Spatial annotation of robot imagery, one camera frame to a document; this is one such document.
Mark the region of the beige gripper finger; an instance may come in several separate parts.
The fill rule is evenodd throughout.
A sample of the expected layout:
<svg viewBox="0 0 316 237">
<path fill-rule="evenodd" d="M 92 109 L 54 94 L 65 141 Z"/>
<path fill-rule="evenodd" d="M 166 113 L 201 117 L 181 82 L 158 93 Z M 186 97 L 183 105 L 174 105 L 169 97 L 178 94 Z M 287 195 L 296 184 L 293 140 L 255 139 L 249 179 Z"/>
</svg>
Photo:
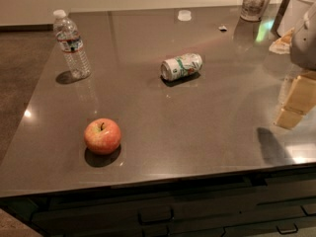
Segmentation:
<svg viewBox="0 0 316 237">
<path fill-rule="evenodd" d="M 285 129 L 293 129 L 303 119 L 304 113 L 301 111 L 281 108 L 274 121 L 274 124 L 278 127 Z"/>
<path fill-rule="evenodd" d="M 316 81 L 299 75 L 287 79 L 283 107 L 287 111 L 306 115 L 316 106 Z"/>
</svg>

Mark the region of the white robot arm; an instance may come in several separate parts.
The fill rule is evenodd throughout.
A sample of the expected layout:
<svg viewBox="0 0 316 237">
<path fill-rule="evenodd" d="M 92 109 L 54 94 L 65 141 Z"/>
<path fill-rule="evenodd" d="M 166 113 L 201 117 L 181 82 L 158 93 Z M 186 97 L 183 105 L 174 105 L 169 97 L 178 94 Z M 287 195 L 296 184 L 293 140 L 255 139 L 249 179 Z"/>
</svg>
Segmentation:
<svg viewBox="0 0 316 237">
<path fill-rule="evenodd" d="M 316 4 L 294 28 L 290 60 L 298 69 L 284 78 L 275 119 L 285 129 L 296 127 L 316 106 Z"/>
</svg>

